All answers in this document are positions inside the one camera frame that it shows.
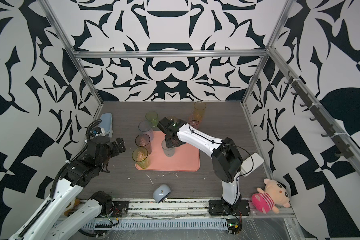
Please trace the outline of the short green glass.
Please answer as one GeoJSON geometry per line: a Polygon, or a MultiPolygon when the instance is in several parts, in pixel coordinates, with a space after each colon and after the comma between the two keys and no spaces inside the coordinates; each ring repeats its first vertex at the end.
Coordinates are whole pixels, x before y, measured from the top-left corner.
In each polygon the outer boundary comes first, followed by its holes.
{"type": "Polygon", "coordinates": [[[155,128],[159,123],[159,115],[155,111],[149,111],[148,113],[146,113],[146,120],[151,122],[153,128],[155,128]]]}

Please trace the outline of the blue tall tumbler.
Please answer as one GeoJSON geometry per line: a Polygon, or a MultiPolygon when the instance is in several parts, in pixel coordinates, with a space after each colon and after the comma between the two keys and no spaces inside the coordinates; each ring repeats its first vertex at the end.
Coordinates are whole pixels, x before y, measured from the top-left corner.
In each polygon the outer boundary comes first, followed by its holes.
{"type": "Polygon", "coordinates": [[[153,140],[154,133],[153,133],[153,125],[150,121],[142,121],[138,125],[138,129],[141,133],[147,134],[150,137],[150,140],[153,140]]]}

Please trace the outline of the teal dimpled tumbler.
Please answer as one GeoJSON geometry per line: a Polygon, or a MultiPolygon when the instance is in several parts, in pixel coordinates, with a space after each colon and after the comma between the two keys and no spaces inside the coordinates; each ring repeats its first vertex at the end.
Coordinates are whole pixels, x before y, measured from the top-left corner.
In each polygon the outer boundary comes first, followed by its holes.
{"type": "Polygon", "coordinates": [[[162,149],[167,157],[172,157],[175,154],[175,147],[167,147],[165,140],[162,141],[162,149]]]}

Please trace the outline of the dark grey tumbler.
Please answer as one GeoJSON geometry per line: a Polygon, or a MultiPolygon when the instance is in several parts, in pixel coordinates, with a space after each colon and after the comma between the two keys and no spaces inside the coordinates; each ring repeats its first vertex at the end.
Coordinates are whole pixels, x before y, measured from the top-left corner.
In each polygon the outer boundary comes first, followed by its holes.
{"type": "Polygon", "coordinates": [[[151,146],[151,138],[147,134],[139,134],[135,138],[135,144],[138,147],[145,148],[148,151],[148,154],[150,155],[152,153],[152,146],[151,146]]]}

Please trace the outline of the tall green glass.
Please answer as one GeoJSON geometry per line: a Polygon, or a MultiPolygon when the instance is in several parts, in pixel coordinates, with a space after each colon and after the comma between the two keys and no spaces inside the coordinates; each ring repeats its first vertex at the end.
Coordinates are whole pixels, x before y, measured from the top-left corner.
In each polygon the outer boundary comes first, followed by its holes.
{"type": "Polygon", "coordinates": [[[142,169],[147,169],[151,162],[148,150],[144,147],[136,148],[132,153],[133,161],[142,169]]]}

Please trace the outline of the pink plastic tray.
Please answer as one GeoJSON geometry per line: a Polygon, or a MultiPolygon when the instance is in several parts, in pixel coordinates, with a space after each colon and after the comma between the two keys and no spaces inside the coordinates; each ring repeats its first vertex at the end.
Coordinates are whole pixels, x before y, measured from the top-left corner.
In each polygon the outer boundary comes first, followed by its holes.
{"type": "Polygon", "coordinates": [[[163,148],[162,141],[165,140],[165,134],[160,131],[153,131],[154,140],[152,145],[152,154],[148,160],[150,165],[146,169],[142,169],[135,164],[137,170],[140,171],[174,171],[174,172],[196,172],[200,168],[200,151],[190,144],[185,144],[175,148],[172,157],[168,157],[163,148]]]}

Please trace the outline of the tall amber glass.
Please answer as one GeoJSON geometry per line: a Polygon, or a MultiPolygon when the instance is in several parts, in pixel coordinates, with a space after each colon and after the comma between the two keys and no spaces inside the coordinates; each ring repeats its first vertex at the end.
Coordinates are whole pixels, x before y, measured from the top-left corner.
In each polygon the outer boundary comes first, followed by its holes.
{"type": "Polygon", "coordinates": [[[202,101],[197,101],[194,103],[193,115],[196,121],[201,122],[203,120],[206,108],[207,104],[202,101]]]}

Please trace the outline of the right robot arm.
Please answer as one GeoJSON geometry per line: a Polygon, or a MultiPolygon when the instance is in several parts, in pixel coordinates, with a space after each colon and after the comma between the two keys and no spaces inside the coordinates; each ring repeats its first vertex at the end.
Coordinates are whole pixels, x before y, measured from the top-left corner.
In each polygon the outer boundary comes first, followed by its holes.
{"type": "Polygon", "coordinates": [[[211,158],[214,173],[222,181],[222,200],[235,209],[241,197],[238,177],[244,160],[234,141],[230,138],[222,140],[211,137],[183,120],[163,118],[159,121],[158,128],[165,134],[167,147],[190,144],[211,158]]]}

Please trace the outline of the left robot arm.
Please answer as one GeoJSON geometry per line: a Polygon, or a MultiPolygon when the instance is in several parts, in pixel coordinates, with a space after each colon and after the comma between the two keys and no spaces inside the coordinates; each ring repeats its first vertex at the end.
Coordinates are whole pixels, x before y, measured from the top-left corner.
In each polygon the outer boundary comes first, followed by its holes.
{"type": "Polygon", "coordinates": [[[66,163],[58,172],[50,196],[41,204],[27,222],[10,238],[12,240],[68,240],[90,220],[99,215],[109,215],[113,198],[103,191],[94,193],[73,214],[56,225],[69,203],[101,172],[106,172],[110,158],[125,152],[122,138],[114,142],[105,136],[87,138],[81,158],[66,163]]]}

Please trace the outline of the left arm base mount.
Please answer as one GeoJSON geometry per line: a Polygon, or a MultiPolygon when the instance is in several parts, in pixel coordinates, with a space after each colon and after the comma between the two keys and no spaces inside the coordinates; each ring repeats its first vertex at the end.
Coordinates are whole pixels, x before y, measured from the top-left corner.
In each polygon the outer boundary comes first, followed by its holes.
{"type": "Polygon", "coordinates": [[[108,216],[111,218],[120,218],[129,211],[129,201],[112,201],[108,216]]]}

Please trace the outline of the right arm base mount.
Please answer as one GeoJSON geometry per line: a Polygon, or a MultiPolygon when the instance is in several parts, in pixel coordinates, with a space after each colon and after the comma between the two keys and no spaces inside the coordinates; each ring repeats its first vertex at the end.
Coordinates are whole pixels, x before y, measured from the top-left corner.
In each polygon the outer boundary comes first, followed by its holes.
{"type": "Polygon", "coordinates": [[[219,216],[248,216],[251,209],[247,200],[239,199],[234,205],[228,204],[224,200],[209,200],[208,212],[213,217],[219,216]]]}

